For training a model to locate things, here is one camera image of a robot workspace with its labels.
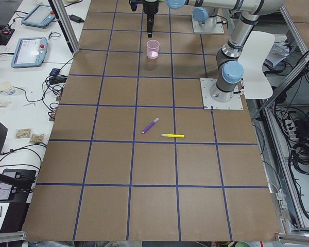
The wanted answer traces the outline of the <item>yellow-green highlighter pen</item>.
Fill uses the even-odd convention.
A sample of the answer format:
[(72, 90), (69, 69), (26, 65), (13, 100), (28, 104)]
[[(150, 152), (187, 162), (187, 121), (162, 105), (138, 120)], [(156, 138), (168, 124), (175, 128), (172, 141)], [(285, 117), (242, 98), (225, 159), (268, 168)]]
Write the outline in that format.
[(185, 138), (184, 134), (161, 134), (161, 136), (168, 138)]

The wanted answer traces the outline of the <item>white plastic chair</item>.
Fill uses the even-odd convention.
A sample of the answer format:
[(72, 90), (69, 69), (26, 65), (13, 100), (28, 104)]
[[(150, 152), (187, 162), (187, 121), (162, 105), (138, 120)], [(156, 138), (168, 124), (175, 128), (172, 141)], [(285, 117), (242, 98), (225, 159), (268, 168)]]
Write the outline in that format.
[(245, 42), (238, 62), (244, 68), (244, 95), (247, 99), (267, 99), (273, 94), (262, 67), (274, 41), (275, 37), (270, 33), (252, 31)]

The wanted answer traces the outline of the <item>snack bag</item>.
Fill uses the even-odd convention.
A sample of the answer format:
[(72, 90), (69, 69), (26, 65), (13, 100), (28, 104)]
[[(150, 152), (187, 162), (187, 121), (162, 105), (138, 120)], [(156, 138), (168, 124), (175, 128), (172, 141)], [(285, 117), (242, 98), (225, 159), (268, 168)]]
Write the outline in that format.
[(44, 141), (45, 138), (45, 134), (37, 134), (37, 133), (33, 133), (30, 136), (30, 143), (42, 143)]
[(15, 138), (22, 139), (22, 138), (30, 138), (32, 133), (31, 128), (24, 128), (24, 129), (16, 129)]

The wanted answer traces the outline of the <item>black power adapter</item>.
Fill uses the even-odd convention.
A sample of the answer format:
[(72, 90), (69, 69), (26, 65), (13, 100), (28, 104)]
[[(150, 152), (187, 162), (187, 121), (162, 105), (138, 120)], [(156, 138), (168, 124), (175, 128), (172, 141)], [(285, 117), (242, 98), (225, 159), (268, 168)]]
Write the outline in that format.
[(76, 15), (73, 15), (71, 14), (69, 16), (70, 20), (73, 21), (73, 22), (76, 22), (76, 23), (84, 23), (84, 19), (79, 17), (79, 16), (76, 16)]

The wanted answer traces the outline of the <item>purple marker pen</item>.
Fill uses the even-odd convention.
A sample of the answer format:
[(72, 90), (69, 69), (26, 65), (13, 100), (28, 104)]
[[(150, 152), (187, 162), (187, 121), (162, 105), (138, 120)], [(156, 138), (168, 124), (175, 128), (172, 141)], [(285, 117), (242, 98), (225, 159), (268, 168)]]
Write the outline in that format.
[(145, 133), (146, 133), (149, 129), (151, 129), (152, 126), (155, 125), (155, 123), (157, 123), (158, 121), (159, 121), (159, 118), (155, 118), (152, 122), (150, 122), (150, 123), (148, 124), (148, 126), (142, 130), (142, 134), (145, 134)]

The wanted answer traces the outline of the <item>snack bag left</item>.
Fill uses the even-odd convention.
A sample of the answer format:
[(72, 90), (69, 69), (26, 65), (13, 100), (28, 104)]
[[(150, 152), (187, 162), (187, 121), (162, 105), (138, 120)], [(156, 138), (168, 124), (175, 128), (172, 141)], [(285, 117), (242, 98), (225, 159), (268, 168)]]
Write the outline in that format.
[(15, 138), (22, 139), (22, 138), (30, 138), (32, 133), (31, 128), (24, 128), (24, 129), (16, 129)]

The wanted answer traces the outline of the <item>translucent pink plastic cup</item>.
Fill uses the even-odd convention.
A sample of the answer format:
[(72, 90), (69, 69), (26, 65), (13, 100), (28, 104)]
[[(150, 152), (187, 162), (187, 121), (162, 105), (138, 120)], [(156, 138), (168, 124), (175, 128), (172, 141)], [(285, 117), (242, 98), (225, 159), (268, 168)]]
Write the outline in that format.
[(160, 43), (157, 40), (149, 40), (146, 43), (147, 57), (149, 59), (156, 59), (159, 56)]

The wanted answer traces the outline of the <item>white paper cup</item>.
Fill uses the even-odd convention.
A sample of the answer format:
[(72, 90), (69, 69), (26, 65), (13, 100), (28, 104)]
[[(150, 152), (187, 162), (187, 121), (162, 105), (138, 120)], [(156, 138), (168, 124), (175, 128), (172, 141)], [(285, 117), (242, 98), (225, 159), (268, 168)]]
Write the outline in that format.
[(15, 93), (14, 86), (8, 81), (1, 83), (1, 90), (7, 95), (13, 95)]

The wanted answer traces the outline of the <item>far blue teach pendant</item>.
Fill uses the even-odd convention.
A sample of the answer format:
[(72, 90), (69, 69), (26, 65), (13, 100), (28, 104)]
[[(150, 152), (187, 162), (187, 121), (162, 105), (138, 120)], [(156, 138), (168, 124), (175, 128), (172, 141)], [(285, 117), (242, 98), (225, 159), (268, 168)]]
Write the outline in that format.
[(22, 25), (38, 28), (47, 27), (55, 19), (55, 14), (50, 5), (36, 5), (22, 20)]

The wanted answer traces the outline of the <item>snack bag right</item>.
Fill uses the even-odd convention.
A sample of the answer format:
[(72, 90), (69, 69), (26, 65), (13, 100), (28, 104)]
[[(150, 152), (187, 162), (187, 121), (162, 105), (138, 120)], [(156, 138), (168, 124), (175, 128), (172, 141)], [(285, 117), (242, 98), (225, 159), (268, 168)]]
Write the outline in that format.
[(45, 134), (37, 134), (37, 133), (33, 133), (30, 136), (30, 143), (42, 143), (44, 141), (45, 138)]

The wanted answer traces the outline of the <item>black monitor stand base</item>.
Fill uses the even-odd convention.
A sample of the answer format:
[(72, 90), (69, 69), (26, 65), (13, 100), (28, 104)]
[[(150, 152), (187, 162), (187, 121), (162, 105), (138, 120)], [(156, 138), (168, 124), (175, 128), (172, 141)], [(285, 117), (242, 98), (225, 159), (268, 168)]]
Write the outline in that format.
[(0, 203), (26, 202), (35, 180), (35, 170), (4, 169), (0, 173)]

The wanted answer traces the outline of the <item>aluminium frame post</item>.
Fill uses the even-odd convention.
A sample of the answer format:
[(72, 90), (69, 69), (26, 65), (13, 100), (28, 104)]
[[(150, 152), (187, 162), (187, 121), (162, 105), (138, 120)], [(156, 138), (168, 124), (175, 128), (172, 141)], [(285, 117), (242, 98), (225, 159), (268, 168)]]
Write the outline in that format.
[(70, 52), (76, 54), (80, 51), (80, 45), (72, 28), (69, 16), (66, 12), (64, 4), (61, 0), (48, 0), (52, 11), (58, 21), (65, 41), (70, 49)]

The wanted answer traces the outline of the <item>blue teach pendant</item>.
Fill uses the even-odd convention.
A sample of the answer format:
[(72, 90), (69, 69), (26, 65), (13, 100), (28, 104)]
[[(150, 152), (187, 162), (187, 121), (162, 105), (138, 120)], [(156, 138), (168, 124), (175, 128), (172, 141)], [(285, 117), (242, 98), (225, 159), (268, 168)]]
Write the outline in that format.
[(22, 25), (38, 28), (47, 27), (55, 19), (55, 14), (50, 5), (36, 5), (22, 20)]
[(16, 46), (11, 67), (40, 67), (47, 52), (47, 38), (20, 38)]

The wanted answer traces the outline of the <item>near blue teach pendant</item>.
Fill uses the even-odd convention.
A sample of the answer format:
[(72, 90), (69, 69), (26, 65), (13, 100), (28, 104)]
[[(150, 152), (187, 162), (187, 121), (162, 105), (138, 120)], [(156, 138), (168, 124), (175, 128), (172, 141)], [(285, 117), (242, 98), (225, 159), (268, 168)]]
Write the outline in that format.
[(20, 38), (16, 46), (11, 67), (40, 67), (47, 52), (47, 38)]

